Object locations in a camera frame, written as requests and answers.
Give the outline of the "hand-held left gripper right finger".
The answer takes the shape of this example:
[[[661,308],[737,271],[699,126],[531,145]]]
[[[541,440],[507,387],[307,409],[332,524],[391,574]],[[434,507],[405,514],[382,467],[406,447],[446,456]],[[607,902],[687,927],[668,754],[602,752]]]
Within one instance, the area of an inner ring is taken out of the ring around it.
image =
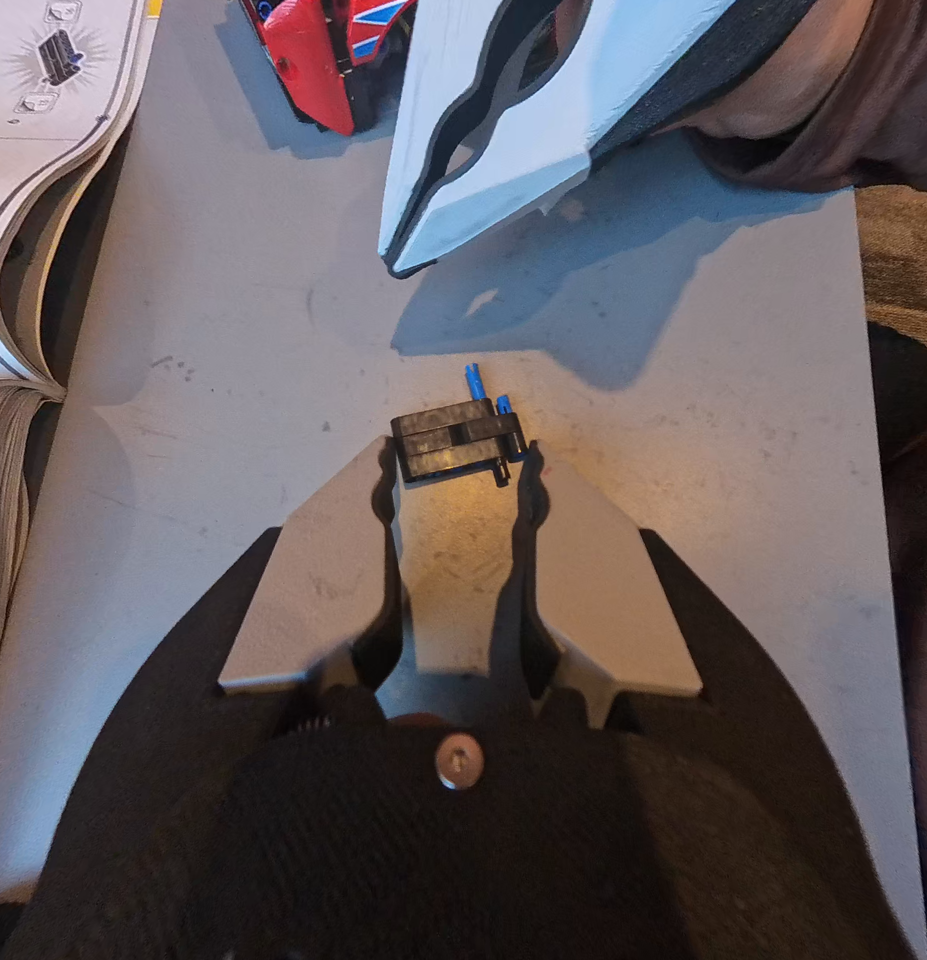
[[[523,461],[511,547],[532,720],[567,710],[608,728],[633,697],[700,697],[700,669],[638,523],[540,440]]]

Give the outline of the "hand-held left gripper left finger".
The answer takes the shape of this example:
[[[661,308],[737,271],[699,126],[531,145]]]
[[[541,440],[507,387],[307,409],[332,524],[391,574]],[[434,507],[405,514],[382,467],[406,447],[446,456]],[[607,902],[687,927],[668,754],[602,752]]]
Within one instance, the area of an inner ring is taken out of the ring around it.
[[[397,454],[378,437],[283,524],[217,682],[226,694],[362,685],[403,648]]]

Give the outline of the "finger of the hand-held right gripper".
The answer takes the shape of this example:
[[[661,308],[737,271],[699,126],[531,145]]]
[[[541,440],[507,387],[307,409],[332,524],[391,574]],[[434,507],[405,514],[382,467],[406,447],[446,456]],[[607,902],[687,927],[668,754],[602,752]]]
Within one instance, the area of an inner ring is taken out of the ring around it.
[[[462,172],[447,164],[488,116],[509,55],[491,48],[510,2],[418,2],[385,180],[378,253],[384,260],[439,258],[492,220],[490,197],[510,178],[486,143]]]
[[[390,260],[403,279],[452,253],[498,224],[533,208],[552,206],[590,174],[590,151],[656,80],[721,17],[732,2],[582,2],[566,46],[552,66],[519,87],[523,58],[533,35],[560,2],[509,2],[500,24],[504,38],[490,48],[483,78],[490,82],[496,57],[508,54],[488,114],[460,139],[446,175],[462,173],[476,151],[488,158],[491,143],[509,175],[481,207],[491,223],[432,260]]]

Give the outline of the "black toy brick assembly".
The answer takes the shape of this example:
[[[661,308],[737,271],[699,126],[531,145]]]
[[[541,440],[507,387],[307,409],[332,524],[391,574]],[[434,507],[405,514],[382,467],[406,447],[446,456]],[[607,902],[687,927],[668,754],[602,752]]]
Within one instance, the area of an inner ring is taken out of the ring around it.
[[[390,429],[407,486],[479,471],[490,471],[499,488],[510,482],[514,462],[507,460],[490,398],[399,415]]]

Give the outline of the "person's right forearm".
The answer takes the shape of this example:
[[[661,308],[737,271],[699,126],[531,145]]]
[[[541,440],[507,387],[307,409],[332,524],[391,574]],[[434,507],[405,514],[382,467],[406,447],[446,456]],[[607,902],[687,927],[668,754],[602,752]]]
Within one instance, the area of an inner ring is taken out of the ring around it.
[[[927,1],[874,2],[848,65],[800,125],[765,139],[695,128],[687,138],[739,185],[927,191]]]

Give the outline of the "white desk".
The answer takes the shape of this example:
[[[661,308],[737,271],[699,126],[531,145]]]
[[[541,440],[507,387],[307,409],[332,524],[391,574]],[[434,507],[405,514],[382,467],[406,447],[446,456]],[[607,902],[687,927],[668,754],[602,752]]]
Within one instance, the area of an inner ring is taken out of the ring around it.
[[[296,123],[241,9],[166,2],[0,658],[0,900],[134,673],[260,533],[476,359],[772,655],[926,921],[854,195],[679,136],[399,281],[386,126]]]

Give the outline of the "red toy car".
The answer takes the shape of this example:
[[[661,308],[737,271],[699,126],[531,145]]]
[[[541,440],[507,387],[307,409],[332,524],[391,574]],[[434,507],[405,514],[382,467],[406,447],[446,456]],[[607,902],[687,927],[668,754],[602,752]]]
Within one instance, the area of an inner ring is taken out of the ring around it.
[[[380,72],[406,58],[415,1],[242,1],[302,122],[351,137],[377,123]]]

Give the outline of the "open instruction book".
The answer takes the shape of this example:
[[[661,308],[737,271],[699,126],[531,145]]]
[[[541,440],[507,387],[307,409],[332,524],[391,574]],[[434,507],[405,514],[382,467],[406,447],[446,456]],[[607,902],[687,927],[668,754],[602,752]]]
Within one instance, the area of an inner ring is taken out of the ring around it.
[[[35,416],[61,403],[42,344],[51,267],[139,103],[162,2],[0,2],[0,652],[30,529]]]

